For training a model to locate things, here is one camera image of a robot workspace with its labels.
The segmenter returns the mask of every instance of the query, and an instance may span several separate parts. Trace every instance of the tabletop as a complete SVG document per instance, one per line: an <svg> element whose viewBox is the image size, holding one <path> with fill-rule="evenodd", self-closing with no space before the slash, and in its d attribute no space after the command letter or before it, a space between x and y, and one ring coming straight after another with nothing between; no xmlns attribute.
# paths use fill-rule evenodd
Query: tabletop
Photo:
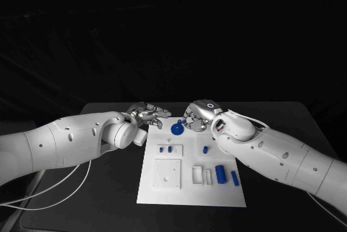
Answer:
<svg viewBox="0 0 347 232"><path fill-rule="evenodd" d="M222 109L264 122L325 155L335 152L304 106L297 102L218 102ZM180 117L187 102L154 103ZM80 114L122 112L131 103L90 103ZM137 204L142 147L105 153L92 160L89 175L75 195L59 205L24 211L12 231L343 231L345 228L316 205L306 192L274 182L238 161L245 208ZM63 199L77 187L88 168L82 164L67 180L30 200L28 208L43 207ZM72 168L47 170L37 192L51 186Z"/></svg>

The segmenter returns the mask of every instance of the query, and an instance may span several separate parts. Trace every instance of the robotic hand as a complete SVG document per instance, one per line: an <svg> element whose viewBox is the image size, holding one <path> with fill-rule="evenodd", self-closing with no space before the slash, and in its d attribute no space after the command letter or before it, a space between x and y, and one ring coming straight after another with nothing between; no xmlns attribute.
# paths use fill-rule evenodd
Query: robotic hand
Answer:
<svg viewBox="0 0 347 232"><path fill-rule="evenodd" d="M219 150L235 156L265 178L293 186L326 201L347 215L347 164L329 158L260 121L228 110L210 100L193 101L182 120L196 132L206 129Z"/></svg>
<svg viewBox="0 0 347 232"><path fill-rule="evenodd" d="M141 146L142 124L161 128L157 117L170 112L144 102L127 112L90 113L64 117L31 131L0 136L0 186L38 170L75 166L105 152Z"/></svg>

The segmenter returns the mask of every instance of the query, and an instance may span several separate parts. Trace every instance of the hole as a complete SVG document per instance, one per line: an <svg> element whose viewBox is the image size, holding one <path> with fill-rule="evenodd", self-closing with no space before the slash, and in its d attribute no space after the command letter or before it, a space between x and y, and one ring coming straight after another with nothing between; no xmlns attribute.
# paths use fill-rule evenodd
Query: hole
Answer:
<svg viewBox="0 0 347 232"><path fill-rule="evenodd" d="M73 135L69 133L67 134L67 140L72 142L72 139L73 139Z"/></svg>
<svg viewBox="0 0 347 232"><path fill-rule="evenodd" d="M289 154L287 154L287 152L286 152L286 153L283 153L281 158L286 159L287 156L289 156Z"/></svg>

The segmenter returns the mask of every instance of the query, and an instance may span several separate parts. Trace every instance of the blue object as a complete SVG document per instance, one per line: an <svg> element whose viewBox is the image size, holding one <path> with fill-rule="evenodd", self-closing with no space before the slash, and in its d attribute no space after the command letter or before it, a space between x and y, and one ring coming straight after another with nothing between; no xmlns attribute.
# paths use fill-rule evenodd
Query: blue object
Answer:
<svg viewBox="0 0 347 232"><path fill-rule="evenodd" d="M232 176L232 183L235 186L238 186L236 173L234 171L231 171L231 176Z"/></svg>
<svg viewBox="0 0 347 232"><path fill-rule="evenodd" d="M177 120L177 122L170 126L170 132L173 135L180 135L183 130L184 130L184 128L182 126L182 121Z"/></svg>
<svg viewBox="0 0 347 232"><path fill-rule="evenodd" d="M225 177L225 172L223 172L223 166L222 165L215 166L215 175L216 175L218 183L226 183L226 177Z"/></svg>

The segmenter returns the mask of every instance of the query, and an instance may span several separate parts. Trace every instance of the blue disc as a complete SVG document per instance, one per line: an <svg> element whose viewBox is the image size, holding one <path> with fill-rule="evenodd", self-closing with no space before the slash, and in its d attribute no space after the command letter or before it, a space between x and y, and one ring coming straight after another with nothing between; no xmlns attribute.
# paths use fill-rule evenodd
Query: blue disc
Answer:
<svg viewBox="0 0 347 232"><path fill-rule="evenodd" d="M170 132L171 132L173 135L180 135L183 130L184 130L184 128L182 126L182 123L180 123L180 121L177 121L177 123L174 123L170 126Z"/></svg>

